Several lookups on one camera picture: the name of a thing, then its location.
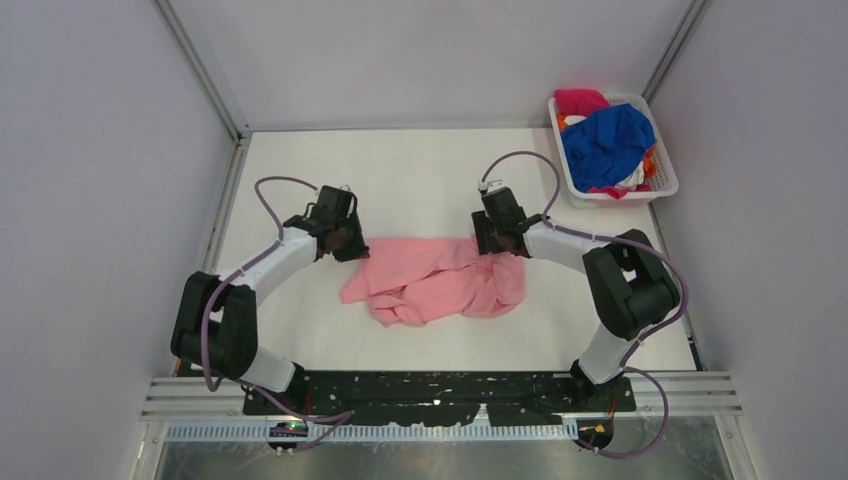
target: gray floor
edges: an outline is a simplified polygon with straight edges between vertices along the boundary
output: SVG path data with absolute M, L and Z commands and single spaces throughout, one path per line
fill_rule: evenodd
M 616 419 L 610 450 L 647 444 L 659 419 Z M 571 442 L 328 444 L 293 457 L 265 444 L 171 443 L 157 478 L 260 479 L 725 479 L 732 478 L 712 417 L 672 418 L 656 450 L 630 460 L 581 451 Z M 249 465 L 233 471 L 234 468 Z

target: orange cloth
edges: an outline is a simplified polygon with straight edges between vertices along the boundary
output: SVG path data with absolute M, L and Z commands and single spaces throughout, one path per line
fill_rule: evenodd
M 654 175 L 657 174 L 657 165 L 654 163 L 653 159 L 651 159 L 656 148 L 657 144 L 655 143 L 648 149 L 648 153 L 645 154 L 645 158 L 642 159 L 642 168 L 645 170 L 645 178 L 654 178 Z

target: white wall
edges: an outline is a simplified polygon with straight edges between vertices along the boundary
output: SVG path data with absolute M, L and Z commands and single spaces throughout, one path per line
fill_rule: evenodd
M 0 19 L 0 477 L 115 480 L 230 142 L 149 0 Z
M 771 475 L 845 478 L 848 3 L 715 2 L 653 106 L 657 204 Z
M 641 92 L 689 0 L 177 3 L 250 127 L 297 130 L 543 125 L 559 86 Z

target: pink towel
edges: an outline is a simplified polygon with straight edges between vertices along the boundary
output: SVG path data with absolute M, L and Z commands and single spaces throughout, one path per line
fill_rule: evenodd
M 588 117 L 595 110 L 609 107 L 609 102 L 601 92 L 590 88 L 570 88 L 554 91 L 554 101 L 559 113 L 565 115 L 583 115 Z
M 524 300 L 524 263 L 479 255 L 472 239 L 372 238 L 371 258 L 342 288 L 342 303 L 368 301 L 383 326 L 423 326 L 453 313 L 503 315 Z

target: blue cloth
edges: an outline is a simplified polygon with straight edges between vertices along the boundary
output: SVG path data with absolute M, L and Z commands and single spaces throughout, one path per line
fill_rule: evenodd
M 571 180 L 581 192 L 614 187 L 656 141 L 651 121 L 629 104 L 596 110 L 560 135 Z

